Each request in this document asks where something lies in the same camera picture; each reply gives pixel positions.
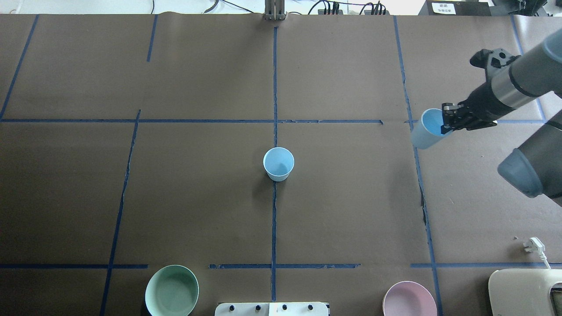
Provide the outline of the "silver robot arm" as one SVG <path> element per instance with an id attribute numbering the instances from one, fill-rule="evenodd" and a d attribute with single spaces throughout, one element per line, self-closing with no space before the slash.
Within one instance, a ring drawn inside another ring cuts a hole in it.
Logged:
<path id="1" fill-rule="evenodd" d="M 536 131 L 498 164 L 497 172 L 524 196 L 545 196 L 560 205 L 561 112 L 548 118 L 538 106 L 536 117 L 517 119 L 512 114 L 538 104 L 546 94 L 561 96 L 561 30 L 523 54 L 481 49 L 469 62 L 484 70 L 484 82 L 465 100 L 442 104 L 438 132 L 474 131 L 500 122 L 535 124 Z"/>

